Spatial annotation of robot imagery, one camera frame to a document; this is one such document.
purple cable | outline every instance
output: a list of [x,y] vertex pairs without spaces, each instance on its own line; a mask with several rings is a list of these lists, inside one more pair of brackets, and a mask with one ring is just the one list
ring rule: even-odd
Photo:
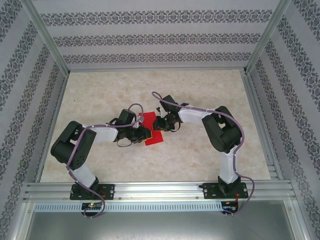
[[[65,168],[66,168],[66,170],[68,171],[70,177],[71,177],[77,184],[79,184],[81,187],[83,187],[84,189],[88,190],[89,192],[93,193],[94,195],[98,196],[98,197],[101,199],[101,203],[102,203],[102,205],[103,205],[101,211],[98,212],[98,213],[97,213],[96,215],[94,215],[94,216],[90,216],[90,219],[96,218],[96,217],[100,216],[100,215],[104,212],[104,210],[105,210],[105,208],[106,208],[105,199],[104,199],[99,193],[91,190],[89,187],[86,187],[86,186],[83,185],[81,182],[79,182],[78,179],[77,179],[77,178],[72,174],[72,172],[70,171],[71,169],[70,169],[69,166],[70,166],[70,164],[71,164],[71,162],[72,162],[72,160],[73,160],[73,158],[74,158],[74,156],[75,156],[75,154],[76,154],[76,151],[77,151],[77,149],[78,149],[78,146],[79,146],[79,144],[80,144],[80,141],[81,141],[82,137],[84,136],[85,132],[86,132],[88,129],[93,129],[93,128],[126,128],[126,127],[131,127],[131,126],[135,125],[135,124],[138,123],[140,120],[143,120],[144,108],[142,107],[142,105],[139,104],[139,103],[133,103],[133,104],[131,104],[131,105],[129,106],[128,110],[130,110],[133,106],[139,106],[139,107],[141,108],[141,115],[140,115],[140,117],[139,117],[136,121],[134,121],[134,122],[132,122],[132,123],[130,123],[130,124],[126,124],[126,125],[116,125],[116,126],[115,126],[115,125],[107,125],[107,124],[96,124],[96,125],[90,125],[90,126],[85,127],[85,128],[82,130],[82,132],[80,133],[80,135],[79,135],[79,137],[78,137],[78,140],[76,141],[76,144],[75,144],[75,146],[74,146],[74,148],[73,148],[73,150],[72,150],[72,153],[71,153],[71,155],[70,155],[70,157],[69,157],[69,160],[68,160],[68,162],[67,162],[66,165],[65,165]],[[86,215],[86,211],[87,211],[87,210],[85,209],[84,212],[83,212],[83,215],[84,215],[85,218],[88,217],[88,216]]]
[[241,132],[241,135],[242,135],[242,138],[241,138],[241,142],[240,144],[238,145],[238,147],[234,150],[233,152],[233,158],[232,158],[232,165],[233,165],[233,171],[235,172],[235,174],[240,177],[240,178],[244,178],[244,179],[248,179],[252,182],[252,191],[248,197],[248,199],[245,201],[245,203],[243,204],[242,208],[240,208],[237,212],[235,213],[231,213],[227,210],[225,210],[226,212],[229,212],[232,216],[233,215],[237,215],[239,212],[242,211],[242,209],[248,204],[248,202],[250,201],[252,195],[254,194],[254,191],[255,191],[255,182],[254,180],[249,177],[249,176],[243,176],[241,174],[239,174],[237,172],[237,169],[236,169],[236,153],[237,151],[241,148],[241,146],[244,144],[244,141],[245,141],[245,132],[244,132],[244,129],[242,128],[242,126],[240,125],[240,123],[235,120],[232,116],[226,114],[226,113],[223,113],[223,112],[219,112],[219,111],[214,111],[214,110],[209,110],[209,109],[203,109],[203,108],[198,108],[198,107],[189,107],[189,106],[182,106],[182,105],[179,105],[179,104],[175,104],[175,103],[172,103],[172,102],[169,102],[169,101],[165,101],[162,99],[161,95],[159,93],[157,93],[156,91],[153,91],[152,93],[152,96],[154,96],[156,99],[158,99],[159,101],[163,102],[163,103],[166,103],[166,104],[169,104],[169,105],[172,105],[172,106],[176,106],[178,108],[182,108],[182,109],[190,109],[190,110],[197,110],[197,111],[200,111],[200,112],[207,112],[207,113],[213,113],[213,114],[218,114],[218,115],[222,115],[222,116],[225,116],[226,118],[230,119],[231,121],[233,121],[237,126],[238,128],[240,129],[240,132]]

